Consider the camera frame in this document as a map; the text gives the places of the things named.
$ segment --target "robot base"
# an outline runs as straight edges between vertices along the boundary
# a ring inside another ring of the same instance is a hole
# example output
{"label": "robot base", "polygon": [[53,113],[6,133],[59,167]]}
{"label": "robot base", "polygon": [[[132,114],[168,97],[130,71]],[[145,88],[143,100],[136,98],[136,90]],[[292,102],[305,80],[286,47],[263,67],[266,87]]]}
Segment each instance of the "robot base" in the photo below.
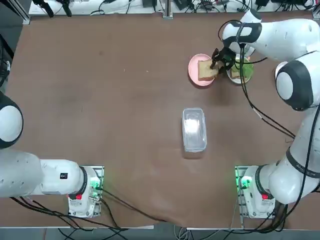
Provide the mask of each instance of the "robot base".
{"label": "robot base", "polygon": [[241,224],[244,227],[243,217],[266,219],[274,210],[276,200],[263,199],[257,189],[256,171],[258,166],[236,166],[235,177],[238,189]]}
{"label": "robot base", "polygon": [[93,218],[101,215],[102,191],[95,189],[103,188],[104,166],[85,166],[87,183],[82,195],[77,195],[75,199],[68,196],[69,215],[79,218]]}

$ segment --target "white robotic arm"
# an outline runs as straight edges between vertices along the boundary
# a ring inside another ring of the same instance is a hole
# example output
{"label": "white robotic arm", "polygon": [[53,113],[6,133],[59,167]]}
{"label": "white robotic arm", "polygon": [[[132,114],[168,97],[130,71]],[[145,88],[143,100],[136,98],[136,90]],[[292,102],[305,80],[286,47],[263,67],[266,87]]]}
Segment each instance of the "white robotic arm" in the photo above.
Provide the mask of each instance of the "white robotic arm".
{"label": "white robotic arm", "polygon": [[69,214],[91,218],[101,212],[103,166],[79,166],[65,159],[39,159],[9,149],[22,134],[23,115],[0,91],[0,198],[68,195]]}
{"label": "white robotic arm", "polygon": [[[320,27],[310,19],[260,23],[261,18],[255,11],[246,15],[252,20],[244,23],[241,19],[241,22],[232,21],[225,26],[224,47],[240,53],[239,44],[246,44],[270,59],[288,61],[276,74],[277,92],[294,110],[306,113],[282,160],[250,166],[242,178],[244,184],[249,183],[243,190],[249,216],[266,218],[274,209],[275,200],[282,204],[293,203],[301,191],[311,126],[320,104]],[[319,185],[319,160],[320,122],[317,122],[302,197]]]}

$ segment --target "clear plastic box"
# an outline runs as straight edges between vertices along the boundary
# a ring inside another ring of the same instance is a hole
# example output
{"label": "clear plastic box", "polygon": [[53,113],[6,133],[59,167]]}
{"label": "clear plastic box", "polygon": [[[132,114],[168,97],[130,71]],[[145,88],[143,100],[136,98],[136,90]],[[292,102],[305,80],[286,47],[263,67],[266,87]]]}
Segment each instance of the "clear plastic box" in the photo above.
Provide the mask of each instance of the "clear plastic box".
{"label": "clear plastic box", "polygon": [[206,120],[204,111],[201,108],[185,108],[183,110],[182,136],[186,152],[198,153],[206,149]]}

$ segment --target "brown table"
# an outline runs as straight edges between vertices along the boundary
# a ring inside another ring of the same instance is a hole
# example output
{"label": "brown table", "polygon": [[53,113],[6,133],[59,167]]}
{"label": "brown table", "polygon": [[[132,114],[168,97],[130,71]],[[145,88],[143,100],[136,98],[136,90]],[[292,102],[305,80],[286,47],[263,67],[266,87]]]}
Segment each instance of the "brown table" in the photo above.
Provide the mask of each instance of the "brown table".
{"label": "brown table", "polygon": [[[237,195],[235,165],[275,162],[289,146],[226,77],[205,89],[188,79],[191,57],[221,48],[220,25],[242,15],[33,18],[23,27],[7,91],[25,121],[14,148],[43,159],[104,165],[105,187],[150,215],[185,227],[228,228]],[[262,16],[265,22],[311,17],[306,11]],[[303,113],[278,97],[276,65],[256,64],[248,92],[260,109],[297,132]],[[182,111],[192,107],[202,108],[206,117],[208,144],[201,159],[183,158]],[[36,199],[66,210],[65,196]],[[155,223],[107,201],[122,226]],[[286,228],[319,230],[312,220],[320,215],[318,202],[316,194],[303,198]],[[1,199],[0,206],[6,216],[1,226],[64,226],[9,199]],[[95,220],[110,223],[106,212]],[[233,227],[240,227],[238,212]]]}

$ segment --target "bread slice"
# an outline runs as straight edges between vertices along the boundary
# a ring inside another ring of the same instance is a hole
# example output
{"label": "bread slice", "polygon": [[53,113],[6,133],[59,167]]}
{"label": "bread slice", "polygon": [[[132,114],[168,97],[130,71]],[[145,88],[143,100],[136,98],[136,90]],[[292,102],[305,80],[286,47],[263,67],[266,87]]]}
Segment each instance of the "bread slice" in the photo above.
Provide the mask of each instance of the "bread slice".
{"label": "bread slice", "polygon": [[239,79],[240,78],[240,72],[239,71],[230,71],[230,75],[232,79]]}
{"label": "bread slice", "polygon": [[212,60],[206,61],[198,61],[198,80],[199,81],[211,81],[218,75],[219,68],[216,63],[214,68],[211,69],[210,66],[212,64]]}

